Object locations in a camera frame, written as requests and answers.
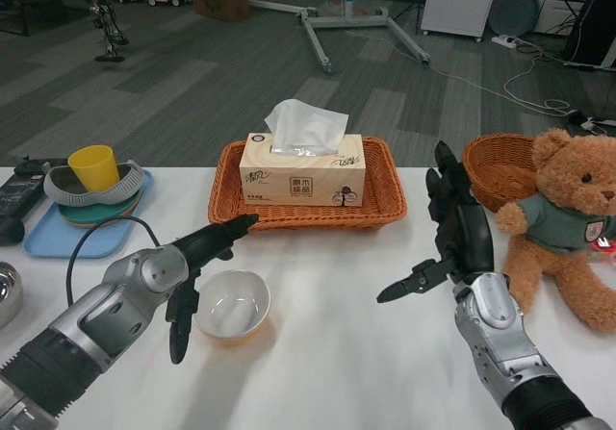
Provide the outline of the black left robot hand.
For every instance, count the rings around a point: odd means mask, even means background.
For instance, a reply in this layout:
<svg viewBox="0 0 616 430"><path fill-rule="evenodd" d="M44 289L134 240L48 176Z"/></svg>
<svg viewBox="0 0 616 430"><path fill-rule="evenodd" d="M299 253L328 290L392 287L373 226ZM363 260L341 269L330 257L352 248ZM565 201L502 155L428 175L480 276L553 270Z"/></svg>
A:
<svg viewBox="0 0 616 430"><path fill-rule="evenodd" d="M201 275L201 268L213 259L231 260L234 242L247 235L258 221L257 214L238 215L223 223L210 224L172 243L182 253L189 270L188 278L174 288L167 302L169 355L175 365L183 361L188 349L193 315L199 301L194 283Z"/></svg>

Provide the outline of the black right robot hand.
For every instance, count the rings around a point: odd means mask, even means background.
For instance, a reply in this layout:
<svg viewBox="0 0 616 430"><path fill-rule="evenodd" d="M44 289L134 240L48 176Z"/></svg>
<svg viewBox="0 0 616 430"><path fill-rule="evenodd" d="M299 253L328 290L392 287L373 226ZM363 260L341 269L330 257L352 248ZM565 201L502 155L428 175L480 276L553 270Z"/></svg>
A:
<svg viewBox="0 0 616 430"><path fill-rule="evenodd" d="M483 207L471 194L471 181L464 165L449 146L439 141L434 150L437 163L425 175L428 211L437 223L435 244L441 260L429 259L412 268L406 278L384 289L379 304L410 293L425 293L450 279L470 283L477 273L494 270L494 247Z"/></svg>

